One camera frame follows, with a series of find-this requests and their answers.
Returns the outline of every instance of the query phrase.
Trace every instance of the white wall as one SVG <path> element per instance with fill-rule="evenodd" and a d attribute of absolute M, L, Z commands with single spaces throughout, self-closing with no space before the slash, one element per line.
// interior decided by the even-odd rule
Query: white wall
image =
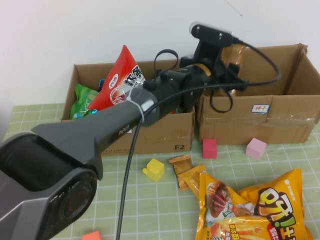
<path fill-rule="evenodd" d="M 0 94 L 63 103 L 73 64 L 114 62 L 123 44 L 137 61 L 190 55 L 193 21 L 256 46 L 304 43 L 320 69 L 319 10 L 319 0 L 0 0 Z"/>

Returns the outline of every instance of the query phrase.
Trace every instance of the orange block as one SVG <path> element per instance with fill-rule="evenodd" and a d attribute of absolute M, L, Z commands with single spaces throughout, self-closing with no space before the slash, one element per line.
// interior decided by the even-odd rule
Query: orange block
<path fill-rule="evenodd" d="M 101 235 L 99 231 L 94 231 L 89 234 L 82 236 L 82 240 L 101 240 Z"/>

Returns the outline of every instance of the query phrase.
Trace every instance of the yellow cube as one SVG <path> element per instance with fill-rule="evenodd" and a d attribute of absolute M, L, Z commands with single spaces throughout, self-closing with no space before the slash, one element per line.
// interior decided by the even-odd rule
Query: yellow cube
<path fill-rule="evenodd" d="M 153 158 L 142 172 L 153 181 L 158 182 L 160 178 L 165 174 L 165 165 Z"/>

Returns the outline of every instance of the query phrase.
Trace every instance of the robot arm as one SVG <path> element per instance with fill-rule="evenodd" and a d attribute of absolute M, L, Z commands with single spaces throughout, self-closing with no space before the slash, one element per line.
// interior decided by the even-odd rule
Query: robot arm
<path fill-rule="evenodd" d="M 101 153 L 145 116 L 149 126 L 177 107 L 190 109 L 204 88 L 244 90 L 248 84 L 221 61 L 230 33 L 194 24 L 193 58 L 133 88 L 131 101 L 72 122 L 41 124 L 0 146 L 0 233 L 6 240 L 47 240 L 88 209 L 103 177 Z"/>

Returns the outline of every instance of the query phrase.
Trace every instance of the green grid mat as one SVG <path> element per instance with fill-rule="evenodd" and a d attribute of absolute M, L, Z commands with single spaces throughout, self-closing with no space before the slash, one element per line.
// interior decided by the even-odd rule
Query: green grid mat
<path fill-rule="evenodd" d="M 15 106 L 5 139 L 29 131 L 42 123 L 60 121 L 63 104 Z M 205 164 L 212 176 L 235 191 L 267 183 L 292 170 L 302 169 L 305 224 L 320 239 L 320 124 L 303 144 L 269 144 L 259 162 L 245 155 L 243 145 L 218 146 L 216 160 L 202 159 L 202 146 L 195 137 L 192 151 L 134 155 L 128 179 L 122 224 L 122 240 L 194 240 L 199 204 L 190 190 L 180 192 L 168 160 L 190 154 L 194 166 Z M 151 158 L 165 164 L 165 174 L 157 183 L 142 169 Z M 103 157 L 104 175 L 87 212 L 54 240 L 80 240 L 99 230 L 103 240 L 114 240 L 118 221 L 126 156 Z"/>

